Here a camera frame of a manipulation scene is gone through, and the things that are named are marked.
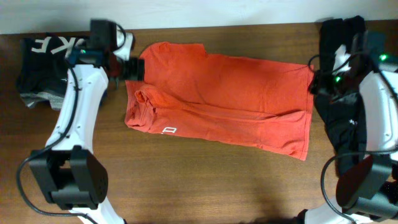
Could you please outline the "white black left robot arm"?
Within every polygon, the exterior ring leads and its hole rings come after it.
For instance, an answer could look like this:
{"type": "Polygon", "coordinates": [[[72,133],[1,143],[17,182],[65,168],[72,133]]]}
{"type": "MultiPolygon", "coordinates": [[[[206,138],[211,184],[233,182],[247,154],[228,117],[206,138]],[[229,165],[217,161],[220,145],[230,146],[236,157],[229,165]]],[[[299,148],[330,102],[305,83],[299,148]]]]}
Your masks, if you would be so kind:
{"type": "Polygon", "coordinates": [[[108,73],[115,79],[143,78],[143,62],[131,59],[131,50],[78,47],[66,59],[67,90],[57,123],[45,147],[24,161],[45,201],[60,208],[53,216],[125,223],[107,198],[108,173],[93,153],[93,133],[108,73]]]}

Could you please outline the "red orange soccer t-shirt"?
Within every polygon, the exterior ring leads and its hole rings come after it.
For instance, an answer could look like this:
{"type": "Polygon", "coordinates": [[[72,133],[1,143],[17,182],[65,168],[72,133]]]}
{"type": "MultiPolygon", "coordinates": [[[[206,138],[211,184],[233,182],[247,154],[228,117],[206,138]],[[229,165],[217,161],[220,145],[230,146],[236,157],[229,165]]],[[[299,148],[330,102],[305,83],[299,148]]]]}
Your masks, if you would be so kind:
{"type": "Polygon", "coordinates": [[[148,46],[141,59],[144,80],[126,82],[129,128],[306,159],[313,109],[306,65],[170,42],[148,46]]]}

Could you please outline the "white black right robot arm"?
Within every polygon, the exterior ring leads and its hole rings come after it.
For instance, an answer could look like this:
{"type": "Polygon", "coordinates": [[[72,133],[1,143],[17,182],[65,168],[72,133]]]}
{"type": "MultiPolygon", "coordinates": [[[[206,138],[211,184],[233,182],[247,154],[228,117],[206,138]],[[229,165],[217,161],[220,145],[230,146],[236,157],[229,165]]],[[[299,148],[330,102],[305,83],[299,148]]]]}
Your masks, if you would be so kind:
{"type": "Polygon", "coordinates": [[[316,74],[312,92],[332,102],[357,93],[362,99],[366,145],[363,151],[335,155],[323,166],[325,186],[330,164],[345,157],[361,161],[336,185],[335,197],[322,190],[325,203],[302,211],[296,223],[372,223],[397,219],[397,71],[386,69],[378,55],[359,51],[334,53],[333,70],[316,74]]]}

